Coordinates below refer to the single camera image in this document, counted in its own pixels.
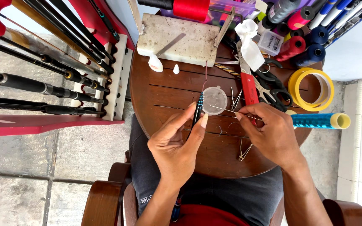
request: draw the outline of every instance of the wooden chair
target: wooden chair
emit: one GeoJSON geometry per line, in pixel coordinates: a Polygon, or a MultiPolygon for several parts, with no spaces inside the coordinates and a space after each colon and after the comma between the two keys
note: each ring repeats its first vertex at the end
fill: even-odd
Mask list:
{"type": "MultiPolygon", "coordinates": [[[[127,226],[138,219],[138,200],[131,179],[129,152],[125,162],[115,162],[107,181],[95,181],[90,188],[82,226],[122,226],[123,206],[127,226]]],[[[334,226],[362,226],[362,206],[357,203],[323,200],[334,226]]],[[[280,200],[269,226],[280,226],[284,215],[284,198],[280,200]]]]}

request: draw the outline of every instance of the left hand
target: left hand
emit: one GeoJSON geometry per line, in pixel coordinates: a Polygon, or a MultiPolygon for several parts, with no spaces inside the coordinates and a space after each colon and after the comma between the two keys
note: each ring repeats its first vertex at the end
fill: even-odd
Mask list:
{"type": "Polygon", "coordinates": [[[175,189],[180,189],[194,172],[196,153],[205,136],[207,114],[194,125],[185,144],[182,140],[184,123],[194,115],[195,108],[194,102],[182,113],[172,115],[148,141],[161,180],[175,189]]]}

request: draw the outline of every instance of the fingernail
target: fingernail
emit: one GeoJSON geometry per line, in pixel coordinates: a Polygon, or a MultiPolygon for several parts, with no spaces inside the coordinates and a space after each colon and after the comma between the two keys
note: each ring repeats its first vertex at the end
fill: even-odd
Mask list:
{"type": "Polygon", "coordinates": [[[238,120],[238,121],[241,120],[241,115],[240,115],[238,112],[235,113],[235,117],[237,117],[237,120],[238,120]]]}
{"type": "Polygon", "coordinates": [[[206,129],[206,124],[208,123],[208,117],[209,115],[206,113],[204,115],[204,118],[202,119],[201,126],[206,129]]]}

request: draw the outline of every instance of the person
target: person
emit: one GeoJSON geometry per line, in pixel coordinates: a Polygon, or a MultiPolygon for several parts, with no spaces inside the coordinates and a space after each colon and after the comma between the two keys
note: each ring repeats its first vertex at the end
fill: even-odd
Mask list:
{"type": "Polygon", "coordinates": [[[240,109],[236,117],[252,144],[278,167],[254,177],[220,179],[194,173],[207,114],[200,117],[183,142],[181,131],[195,108],[196,103],[192,103],[182,113],[171,116],[149,140],[133,116],[129,153],[139,204],[136,225],[268,226],[283,195],[289,226],[332,225],[289,115],[264,103],[240,109]],[[245,116],[248,113],[261,117],[264,126],[255,127],[245,116]],[[184,196],[180,215],[172,222],[181,187],[184,196]]]}

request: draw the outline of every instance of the white tissue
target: white tissue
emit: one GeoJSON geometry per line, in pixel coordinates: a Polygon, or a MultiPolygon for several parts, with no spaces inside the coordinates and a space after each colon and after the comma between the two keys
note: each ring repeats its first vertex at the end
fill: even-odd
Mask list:
{"type": "Polygon", "coordinates": [[[157,58],[156,55],[151,55],[149,58],[149,67],[156,71],[156,72],[162,72],[163,71],[163,64],[161,61],[157,58]]]}
{"type": "Polygon", "coordinates": [[[173,72],[174,72],[174,74],[180,73],[180,68],[178,67],[178,64],[176,64],[176,65],[174,66],[173,72]]]}
{"type": "Polygon", "coordinates": [[[244,20],[242,24],[239,23],[234,28],[241,39],[241,54],[253,71],[258,70],[265,62],[258,45],[251,40],[251,38],[257,35],[257,29],[258,25],[250,19],[244,20]]]}

